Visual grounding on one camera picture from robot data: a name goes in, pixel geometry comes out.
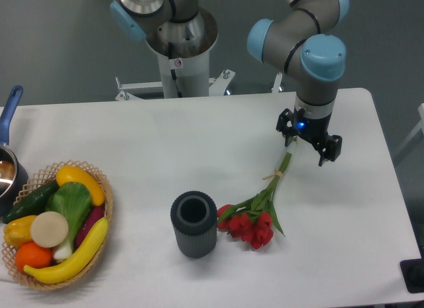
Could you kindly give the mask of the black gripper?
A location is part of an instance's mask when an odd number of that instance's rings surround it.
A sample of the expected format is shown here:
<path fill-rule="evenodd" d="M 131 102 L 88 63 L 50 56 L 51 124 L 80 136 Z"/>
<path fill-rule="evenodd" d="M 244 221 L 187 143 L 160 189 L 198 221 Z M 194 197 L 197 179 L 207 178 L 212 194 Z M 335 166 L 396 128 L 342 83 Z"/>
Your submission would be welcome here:
<path fill-rule="evenodd" d="M 339 135 L 329 135 L 327 132 L 331 113 L 320 119 L 307 118 L 305 110 L 285 109 L 278 117 L 276 130 L 285 139 L 285 146 L 289 146 L 298 136 L 312 144 L 320 155 L 318 165 L 325 162 L 334 162 L 341 154 L 343 138 Z"/>

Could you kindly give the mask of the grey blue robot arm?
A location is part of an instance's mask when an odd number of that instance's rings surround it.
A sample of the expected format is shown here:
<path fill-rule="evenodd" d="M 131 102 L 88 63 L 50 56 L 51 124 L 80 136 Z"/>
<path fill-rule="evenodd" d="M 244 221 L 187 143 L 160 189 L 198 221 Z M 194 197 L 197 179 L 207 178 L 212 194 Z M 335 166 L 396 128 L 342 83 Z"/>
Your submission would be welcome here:
<path fill-rule="evenodd" d="M 295 105 L 284 110 L 276 128 L 286 142 L 300 137 L 322 162 L 336 160 L 342 138 L 327 131 L 346 48 L 329 30 L 348 13 L 349 0 L 288 0 L 282 21 L 259 20 L 246 41 L 249 54 L 297 82 Z M 209 96 L 209 52 L 218 29 L 199 0 L 114 0 L 110 12 L 121 30 L 146 41 L 157 55 L 164 96 Z"/>

